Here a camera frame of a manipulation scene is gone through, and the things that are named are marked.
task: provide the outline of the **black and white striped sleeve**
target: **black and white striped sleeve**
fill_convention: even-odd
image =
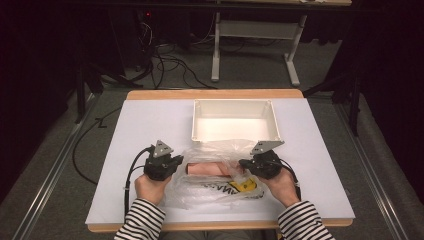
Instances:
[[[286,209],[278,217],[284,239],[334,239],[322,224],[315,206],[303,201]]]
[[[164,211],[149,201],[136,199],[125,216],[125,224],[116,233],[115,239],[156,240],[164,219]]]

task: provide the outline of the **person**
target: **person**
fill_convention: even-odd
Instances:
[[[137,199],[126,216],[125,224],[116,233],[115,239],[159,238],[165,212],[157,205],[162,200],[165,186],[170,180],[171,177],[162,182],[153,181],[146,175],[136,179]],[[274,178],[269,180],[259,178],[259,180],[265,183],[272,195],[286,207],[277,219],[284,239],[334,239],[322,224],[315,206],[309,201],[299,200],[293,176],[288,170],[282,168]]]

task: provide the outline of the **clear plastic bag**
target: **clear plastic bag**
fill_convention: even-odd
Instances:
[[[196,143],[184,151],[183,163],[167,186],[165,205],[189,209],[200,204],[261,198],[262,182],[238,164],[240,159],[252,157],[255,144],[244,139],[212,141]],[[196,163],[218,163],[227,176],[188,174],[188,165]]]

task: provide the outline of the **hand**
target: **hand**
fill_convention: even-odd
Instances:
[[[171,177],[169,176],[163,181],[155,181],[147,175],[141,175],[134,182],[137,198],[142,198],[158,205],[163,198],[166,184],[171,181]]]
[[[281,168],[280,173],[271,179],[259,177],[259,180],[268,186],[272,195],[286,208],[300,202],[296,194],[293,176],[287,169]]]

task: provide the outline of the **white tray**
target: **white tray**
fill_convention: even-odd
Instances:
[[[281,141],[272,101],[267,99],[194,100],[192,140]]]

